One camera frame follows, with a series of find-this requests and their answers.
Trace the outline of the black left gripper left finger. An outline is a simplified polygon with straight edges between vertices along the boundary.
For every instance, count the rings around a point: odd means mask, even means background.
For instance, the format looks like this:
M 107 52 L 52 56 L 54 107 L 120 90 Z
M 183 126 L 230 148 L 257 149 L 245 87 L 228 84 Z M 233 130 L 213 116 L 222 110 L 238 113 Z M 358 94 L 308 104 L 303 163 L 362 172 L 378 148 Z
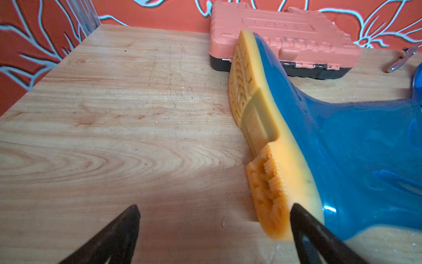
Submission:
M 133 204 L 99 231 L 63 264 L 130 264 L 134 256 L 141 214 Z

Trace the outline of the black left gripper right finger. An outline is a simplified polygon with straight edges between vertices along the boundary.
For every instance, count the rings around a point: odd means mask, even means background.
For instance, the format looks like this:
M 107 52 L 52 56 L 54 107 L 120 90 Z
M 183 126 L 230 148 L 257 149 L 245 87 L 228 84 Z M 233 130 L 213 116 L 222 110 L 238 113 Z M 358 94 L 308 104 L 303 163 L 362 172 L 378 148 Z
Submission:
M 291 209 L 290 222 L 300 263 L 367 263 L 298 203 Z

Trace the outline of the teal rubber boot orange sole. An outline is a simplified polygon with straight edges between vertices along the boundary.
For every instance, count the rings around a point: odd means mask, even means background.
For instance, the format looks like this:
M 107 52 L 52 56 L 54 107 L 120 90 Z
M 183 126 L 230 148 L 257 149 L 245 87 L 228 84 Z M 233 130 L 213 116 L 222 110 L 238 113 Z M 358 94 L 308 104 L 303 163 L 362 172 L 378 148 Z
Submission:
M 252 151 L 246 176 L 271 239 L 292 240 L 304 207 L 339 239 L 422 227 L 422 109 L 404 100 L 328 103 L 296 88 L 270 47 L 242 30 L 229 102 Z

